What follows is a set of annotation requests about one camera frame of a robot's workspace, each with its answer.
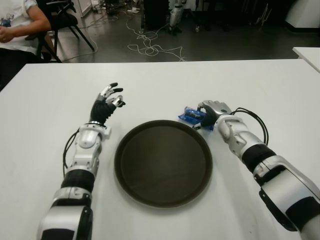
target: round tray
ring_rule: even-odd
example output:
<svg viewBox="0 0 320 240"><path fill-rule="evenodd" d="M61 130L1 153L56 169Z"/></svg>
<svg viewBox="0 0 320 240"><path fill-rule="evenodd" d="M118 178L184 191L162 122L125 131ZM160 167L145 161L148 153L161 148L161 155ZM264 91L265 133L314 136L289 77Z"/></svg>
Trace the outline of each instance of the round tray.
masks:
<svg viewBox="0 0 320 240"><path fill-rule="evenodd" d="M114 167L132 198L171 208L190 202L206 188L213 163L206 141L194 129L156 120L135 127L122 139Z"/></svg>

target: gray floor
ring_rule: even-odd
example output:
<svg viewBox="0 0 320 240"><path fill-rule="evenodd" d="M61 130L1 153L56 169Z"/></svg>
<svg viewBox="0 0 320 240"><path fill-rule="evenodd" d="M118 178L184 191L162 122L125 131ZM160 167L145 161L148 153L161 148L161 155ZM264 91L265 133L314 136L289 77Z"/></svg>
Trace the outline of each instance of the gray floor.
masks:
<svg viewBox="0 0 320 240"><path fill-rule="evenodd" d="M92 21L103 15L89 13L79 19L79 27L89 26ZM173 62L179 59L168 53L160 52L156 56L141 55L127 48L129 44L138 44L143 48L143 40L137 39L129 27L138 31L140 16L128 17L121 12L117 17L104 17L98 26L82 29L86 36L96 42L98 52L80 56L68 63L123 63L123 62ZM180 24L182 33L171 36L167 29L161 30L152 45L160 45L163 49L182 46L182 56L186 61L219 61L219 60L257 60L257 59L294 59L297 55L293 47L320 47L317 33L293 33L286 27L279 26L231 26L229 32L223 32L218 24L212 31L201 29L195 32L195 24L191 19L183 19ZM58 56L66 60L74 56L91 53L91 49L69 29L59 32Z"/></svg>

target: chair leg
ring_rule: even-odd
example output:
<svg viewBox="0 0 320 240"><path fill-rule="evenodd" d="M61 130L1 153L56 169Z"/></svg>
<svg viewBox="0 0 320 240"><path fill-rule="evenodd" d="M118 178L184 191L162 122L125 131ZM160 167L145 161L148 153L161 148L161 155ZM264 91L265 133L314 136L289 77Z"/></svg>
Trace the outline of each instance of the chair leg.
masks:
<svg viewBox="0 0 320 240"><path fill-rule="evenodd" d="M68 28L70 29L70 31L76 36L77 39L79 39L78 34L72 29L71 26L68 26Z"/></svg>
<svg viewBox="0 0 320 240"><path fill-rule="evenodd" d="M58 49L58 30L54 30L54 51Z"/></svg>
<svg viewBox="0 0 320 240"><path fill-rule="evenodd" d="M92 49L92 51L95 51L95 48L92 46L92 44L88 41L88 39L86 38L86 36L82 33L82 31L78 28L77 25L74 25L75 29L78 31L78 33L81 35L81 37L83 37L83 39L85 40L85 42L89 45L89 47Z"/></svg>
<svg viewBox="0 0 320 240"><path fill-rule="evenodd" d="M44 40L42 42L43 46L49 51L49 53L51 54L51 56L53 56L53 58L57 61L57 63L62 63L62 61L60 60L60 58L57 56L57 54L51 49L51 47L49 47L48 43Z"/></svg>
<svg viewBox="0 0 320 240"><path fill-rule="evenodd" d="M44 39L43 38L38 38L39 40L39 44L38 44L38 47L36 49L36 56L41 59L41 49L42 49L42 46L44 45Z"/></svg>

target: person's arm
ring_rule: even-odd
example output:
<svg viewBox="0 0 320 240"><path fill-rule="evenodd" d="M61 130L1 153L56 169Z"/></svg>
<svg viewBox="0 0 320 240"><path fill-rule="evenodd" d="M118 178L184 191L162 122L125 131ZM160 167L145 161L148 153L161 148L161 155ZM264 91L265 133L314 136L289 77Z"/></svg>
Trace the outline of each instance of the person's arm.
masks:
<svg viewBox="0 0 320 240"><path fill-rule="evenodd" d="M33 22L26 26L18 27L0 26L1 43L10 42L13 38L51 30L50 22L40 8L31 6L26 12Z"/></svg>

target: white desk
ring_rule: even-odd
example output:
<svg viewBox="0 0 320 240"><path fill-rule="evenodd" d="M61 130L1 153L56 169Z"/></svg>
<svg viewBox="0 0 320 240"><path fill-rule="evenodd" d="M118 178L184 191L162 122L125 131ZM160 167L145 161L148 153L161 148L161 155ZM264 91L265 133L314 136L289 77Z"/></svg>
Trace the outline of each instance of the white desk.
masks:
<svg viewBox="0 0 320 240"><path fill-rule="evenodd" d="M217 134L202 132L213 154L212 180L180 208L149 208L127 197L113 161L133 127L176 120L185 106L211 99L256 112L268 127L269 147L320 186L320 81L302 59L25 66L0 93L0 239L35 239L63 180L65 143L112 82L124 88L127 105L107 122L112 135L103 144L93 191L94 240L299 239L273 219L251 173ZM262 136L260 126L244 118Z"/></svg>
<svg viewBox="0 0 320 240"><path fill-rule="evenodd" d="M320 73L320 47L294 47L293 51Z"/></svg>

